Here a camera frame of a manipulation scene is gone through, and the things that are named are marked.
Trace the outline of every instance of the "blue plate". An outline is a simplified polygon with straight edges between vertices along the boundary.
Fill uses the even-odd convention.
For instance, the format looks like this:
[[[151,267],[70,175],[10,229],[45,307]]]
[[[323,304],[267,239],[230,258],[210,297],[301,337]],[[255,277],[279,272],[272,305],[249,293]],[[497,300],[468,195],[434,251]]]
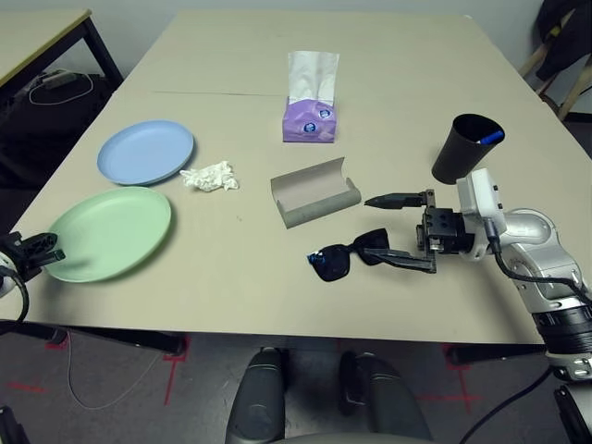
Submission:
[[[105,142],[96,165],[112,182],[147,185],[179,171],[192,151],[193,136],[185,127],[170,120],[147,120]]]

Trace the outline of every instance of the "green plate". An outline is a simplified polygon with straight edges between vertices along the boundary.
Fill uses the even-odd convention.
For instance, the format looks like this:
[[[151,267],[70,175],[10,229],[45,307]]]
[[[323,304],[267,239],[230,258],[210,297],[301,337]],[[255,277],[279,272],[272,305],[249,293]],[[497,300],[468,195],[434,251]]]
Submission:
[[[145,259],[167,234],[170,204],[162,194],[127,187],[97,194],[49,228],[66,259],[45,267],[66,282],[111,278]]]

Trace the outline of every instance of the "sunglasses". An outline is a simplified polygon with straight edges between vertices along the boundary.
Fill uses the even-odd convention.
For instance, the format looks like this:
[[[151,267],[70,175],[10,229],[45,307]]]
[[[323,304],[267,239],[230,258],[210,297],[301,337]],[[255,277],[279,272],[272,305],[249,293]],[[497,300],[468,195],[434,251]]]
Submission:
[[[380,228],[358,236],[351,245],[330,245],[306,257],[316,274],[325,282],[331,282],[347,276],[350,272],[351,253],[358,253],[366,265],[376,265],[382,261],[366,254],[364,249],[388,247],[389,235],[384,228]]]

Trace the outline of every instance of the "table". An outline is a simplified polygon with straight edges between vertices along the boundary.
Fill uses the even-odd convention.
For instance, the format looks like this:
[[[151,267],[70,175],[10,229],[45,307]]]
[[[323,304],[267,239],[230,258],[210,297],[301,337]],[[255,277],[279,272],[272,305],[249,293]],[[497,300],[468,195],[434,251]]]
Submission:
[[[97,153],[114,132],[144,119],[185,125],[197,141],[187,167],[228,160],[240,189],[190,191],[180,177],[153,186],[170,200],[175,215],[162,248],[106,282],[37,277],[29,284],[28,320],[146,330],[540,342],[515,287],[491,258],[468,264],[440,257],[438,273],[426,275],[369,267],[352,256],[347,277],[322,281],[306,254],[381,227],[393,248],[414,251],[421,210],[356,205],[285,229],[269,180],[345,155],[344,176],[363,199],[431,187],[438,206],[458,208],[455,188],[436,182],[430,167],[452,119],[464,112],[483,114],[507,133],[481,164],[497,179],[505,207],[529,206],[550,216],[586,272],[592,265],[592,175],[584,151],[468,18],[314,13],[307,22],[304,17],[190,11],[173,21],[15,229],[25,236],[47,229],[71,205],[116,188],[96,169]],[[171,54],[175,41],[179,48]],[[281,141],[286,54],[304,48],[341,53],[334,144]],[[196,70],[195,60],[208,63]],[[16,296],[0,300],[3,317],[16,315],[19,307]]]
[[[84,39],[116,89],[123,81],[91,20],[89,9],[0,12],[0,103]]]

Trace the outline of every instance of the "purple tissue box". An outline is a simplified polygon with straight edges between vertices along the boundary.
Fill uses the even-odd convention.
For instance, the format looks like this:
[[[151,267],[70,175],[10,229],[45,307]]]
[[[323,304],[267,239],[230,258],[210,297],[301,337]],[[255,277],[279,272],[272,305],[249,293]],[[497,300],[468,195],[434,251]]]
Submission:
[[[312,99],[286,103],[282,120],[284,142],[330,143],[335,141],[336,127],[333,106]]]

